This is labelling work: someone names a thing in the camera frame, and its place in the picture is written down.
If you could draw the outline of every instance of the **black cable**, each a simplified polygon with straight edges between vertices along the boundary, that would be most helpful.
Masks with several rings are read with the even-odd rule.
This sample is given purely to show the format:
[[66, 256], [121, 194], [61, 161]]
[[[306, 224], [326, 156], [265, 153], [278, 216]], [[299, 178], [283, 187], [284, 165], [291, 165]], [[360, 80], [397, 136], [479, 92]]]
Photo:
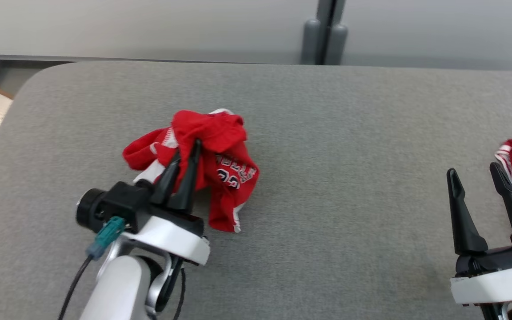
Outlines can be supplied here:
[[177, 311], [175, 311], [173, 320], [177, 320], [177, 318], [179, 318], [179, 314], [181, 313], [181, 307], [183, 306], [184, 300], [185, 300], [185, 269], [181, 268], [181, 296], [179, 297], [179, 303], [177, 304]]
[[60, 310], [58, 320], [63, 320], [64, 314], [67, 311], [68, 303], [71, 300], [72, 293], [75, 291], [76, 285], [78, 284], [83, 272], [86, 270], [86, 267], [88, 267], [88, 265], [90, 264], [90, 261], [92, 261], [92, 256], [88, 256], [86, 260], [84, 260], [84, 263], [81, 265], [79, 271], [77, 272], [75, 279], [72, 280], [71, 287], [67, 293], [67, 297], [64, 299], [63, 308]]

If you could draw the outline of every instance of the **white trim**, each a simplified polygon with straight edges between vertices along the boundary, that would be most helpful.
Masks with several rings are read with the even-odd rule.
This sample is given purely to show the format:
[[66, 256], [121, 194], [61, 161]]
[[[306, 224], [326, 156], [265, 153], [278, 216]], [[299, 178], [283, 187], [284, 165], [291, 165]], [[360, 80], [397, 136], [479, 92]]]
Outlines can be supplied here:
[[177, 138], [175, 138], [175, 131], [173, 131], [173, 128], [169, 128], [167, 130], [167, 133], [165, 134], [165, 138], [163, 138], [163, 142], [161, 143], [161, 145], [167, 148], [177, 148], [179, 146]]
[[151, 183], [155, 181], [155, 179], [160, 176], [165, 171], [165, 166], [159, 163], [159, 160], [155, 160], [151, 162], [150, 166], [146, 170], [143, 170], [136, 178], [134, 179], [134, 184], [138, 182], [140, 179], [145, 179]]
[[215, 111], [209, 113], [209, 115], [214, 115], [215, 113], [221, 113], [221, 112], [228, 113], [229, 115], [234, 115], [234, 113], [232, 111], [230, 111], [229, 109], [225, 109], [225, 108], [216, 109]]
[[502, 146], [499, 147], [499, 151], [506, 151], [506, 152], [509, 152], [511, 151], [512, 147], [508, 144], [504, 144]]
[[512, 165], [511, 158], [509, 156], [509, 152], [511, 150], [511, 146], [506, 144], [499, 147], [499, 150], [495, 152], [495, 158], [499, 161], [499, 163], [503, 166], [505, 173], [507, 174], [508, 180], [512, 184]]
[[155, 144], [158, 144], [159, 142], [154, 142], [150, 144], [150, 151], [152, 154], [157, 154], [157, 149], [155, 148]]
[[238, 211], [244, 207], [244, 203], [238, 205], [238, 207], [232, 209], [232, 217], [234, 219], [234, 231], [236, 233], [240, 232], [240, 220], [238, 220]]

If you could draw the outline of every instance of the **gray fabric surface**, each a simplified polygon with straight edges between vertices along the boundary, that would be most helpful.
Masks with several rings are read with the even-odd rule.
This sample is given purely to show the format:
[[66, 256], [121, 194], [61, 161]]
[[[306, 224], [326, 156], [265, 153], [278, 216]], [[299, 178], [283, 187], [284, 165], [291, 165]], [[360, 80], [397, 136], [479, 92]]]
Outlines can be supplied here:
[[244, 117], [261, 176], [242, 233], [208, 229], [181, 320], [480, 318], [449, 291], [445, 172], [458, 169], [490, 247], [508, 245], [488, 164], [512, 138], [512, 72], [116, 61], [38, 73], [0, 128], [0, 320], [57, 316], [93, 239], [75, 204], [135, 176], [128, 143], [217, 108]]

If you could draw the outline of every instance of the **silver metal part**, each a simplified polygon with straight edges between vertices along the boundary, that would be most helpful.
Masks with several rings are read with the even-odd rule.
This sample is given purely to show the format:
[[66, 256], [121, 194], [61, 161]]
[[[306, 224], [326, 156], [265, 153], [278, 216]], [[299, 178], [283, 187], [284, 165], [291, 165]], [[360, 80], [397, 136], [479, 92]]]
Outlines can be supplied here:
[[146, 299], [146, 306], [153, 308], [153, 310], [155, 310], [155, 304], [157, 303], [157, 299], [159, 298], [159, 294], [161, 293], [161, 289], [163, 288], [165, 281], [167, 281], [169, 276], [173, 273], [169, 253], [164, 251], [160, 256], [165, 259], [165, 267], [163, 268], [163, 272], [155, 277], [154, 281], [151, 282], [150, 289], [148, 291], [148, 298]]
[[499, 320], [508, 320], [508, 304], [509, 302], [505, 302], [501, 307], [501, 316]]

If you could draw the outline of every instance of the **floor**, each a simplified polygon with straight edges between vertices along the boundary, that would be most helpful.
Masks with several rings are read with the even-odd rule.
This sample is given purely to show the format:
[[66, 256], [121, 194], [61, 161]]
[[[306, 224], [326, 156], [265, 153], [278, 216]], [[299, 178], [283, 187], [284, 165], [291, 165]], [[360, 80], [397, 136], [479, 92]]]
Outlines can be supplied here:
[[0, 89], [14, 96], [35, 73], [64, 63], [67, 62], [2, 60], [0, 61]]

